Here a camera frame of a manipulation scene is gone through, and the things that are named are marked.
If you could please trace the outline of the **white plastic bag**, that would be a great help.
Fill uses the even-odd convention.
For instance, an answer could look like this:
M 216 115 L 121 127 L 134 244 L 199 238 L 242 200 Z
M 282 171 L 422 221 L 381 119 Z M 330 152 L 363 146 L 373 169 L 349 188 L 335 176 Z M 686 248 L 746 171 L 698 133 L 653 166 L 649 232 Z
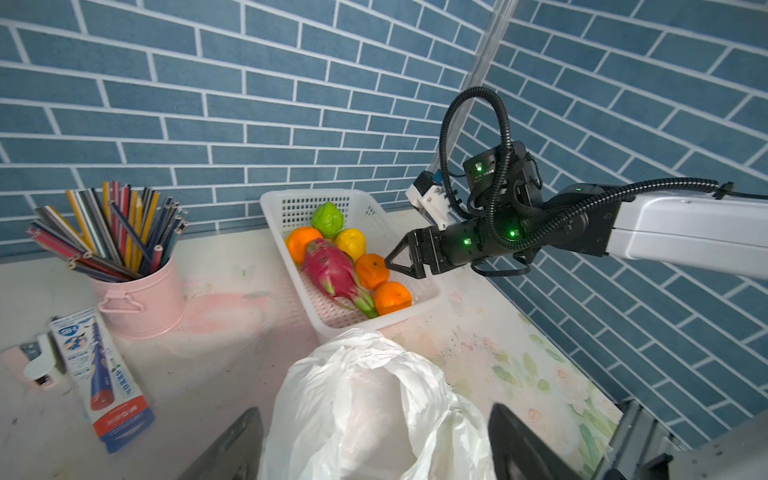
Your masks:
M 443 371 L 378 332 L 349 330 L 290 367 L 262 479 L 491 479 L 485 419 Z

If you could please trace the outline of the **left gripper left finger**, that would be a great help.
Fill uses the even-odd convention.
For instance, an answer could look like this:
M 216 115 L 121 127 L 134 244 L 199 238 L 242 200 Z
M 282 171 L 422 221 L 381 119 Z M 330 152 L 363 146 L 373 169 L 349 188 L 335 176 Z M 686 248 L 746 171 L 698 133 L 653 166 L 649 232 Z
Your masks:
M 179 479 L 256 479 L 264 440 L 258 408 L 245 410 Z

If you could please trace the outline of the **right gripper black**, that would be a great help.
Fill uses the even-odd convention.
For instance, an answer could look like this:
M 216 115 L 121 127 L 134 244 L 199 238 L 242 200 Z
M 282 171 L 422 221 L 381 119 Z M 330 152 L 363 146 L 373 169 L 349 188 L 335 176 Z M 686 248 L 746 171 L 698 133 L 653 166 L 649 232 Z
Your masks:
M 385 264 L 389 270 L 413 279 L 427 276 L 425 265 L 433 275 L 468 265 L 474 273 L 486 278 L 521 276 L 521 268 L 485 268 L 491 257 L 506 254 L 507 251 L 490 238 L 482 220 L 470 220 L 444 230 L 431 226 L 408 232 L 385 257 Z

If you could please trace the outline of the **pink dragon fruit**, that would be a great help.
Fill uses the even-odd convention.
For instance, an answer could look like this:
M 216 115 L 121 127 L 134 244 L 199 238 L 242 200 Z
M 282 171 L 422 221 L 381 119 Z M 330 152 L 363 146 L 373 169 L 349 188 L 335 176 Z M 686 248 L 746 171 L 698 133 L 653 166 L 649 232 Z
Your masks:
M 324 238 L 312 241 L 306 249 L 303 270 L 313 285 L 334 302 L 343 298 L 368 319 L 379 316 L 372 297 L 359 282 L 351 259 L 334 243 Z

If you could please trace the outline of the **large orange fruit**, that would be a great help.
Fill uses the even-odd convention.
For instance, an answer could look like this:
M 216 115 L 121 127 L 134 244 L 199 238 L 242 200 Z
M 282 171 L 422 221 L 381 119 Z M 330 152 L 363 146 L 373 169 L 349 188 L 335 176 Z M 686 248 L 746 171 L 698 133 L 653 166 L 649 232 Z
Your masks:
M 380 285 L 374 292 L 373 300 L 379 315 L 394 313 L 409 308 L 413 304 L 410 291 L 395 281 Z

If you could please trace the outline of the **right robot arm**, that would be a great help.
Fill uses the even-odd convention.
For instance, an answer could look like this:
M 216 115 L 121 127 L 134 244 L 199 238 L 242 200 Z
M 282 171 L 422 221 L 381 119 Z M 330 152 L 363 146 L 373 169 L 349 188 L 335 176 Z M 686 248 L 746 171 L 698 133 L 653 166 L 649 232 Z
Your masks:
M 423 172 L 411 191 L 414 206 L 433 220 L 397 245 L 410 261 L 386 257 L 388 268 L 415 279 L 509 256 L 516 274 L 528 273 L 545 247 L 587 256 L 656 261 L 731 275 L 767 276 L 767 199 L 730 183 L 669 177 L 626 185 L 578 183 L 549 200 L 534 157 L 512 138 L 507 109 L 493 90 L 475 86 L 450 104 L 448 131 L 459 108 L 482 99 L 493 109 L 499 144 L 464 163 L 470 196 L 452 188 L 447 141 L 438 141 L 441 166 Z

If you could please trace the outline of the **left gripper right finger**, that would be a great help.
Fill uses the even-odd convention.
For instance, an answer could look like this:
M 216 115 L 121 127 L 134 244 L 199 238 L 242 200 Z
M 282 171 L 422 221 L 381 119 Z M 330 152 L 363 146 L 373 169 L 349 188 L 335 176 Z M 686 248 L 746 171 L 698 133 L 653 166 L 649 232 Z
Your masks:
M 495 403 L 488 435 L 498 480 L 579 480 L 580 476 L 508 407 Z

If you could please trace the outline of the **yellow lemon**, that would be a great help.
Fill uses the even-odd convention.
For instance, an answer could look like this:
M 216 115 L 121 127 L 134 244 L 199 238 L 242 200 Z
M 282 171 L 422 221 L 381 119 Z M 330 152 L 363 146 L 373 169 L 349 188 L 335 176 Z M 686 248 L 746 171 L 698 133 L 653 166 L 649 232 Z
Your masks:
M 334 244 L 348 255 L 353 263 L 356 263 L 367 252 L 365 235 L 355 228 L 341 231 L 334 239 Z

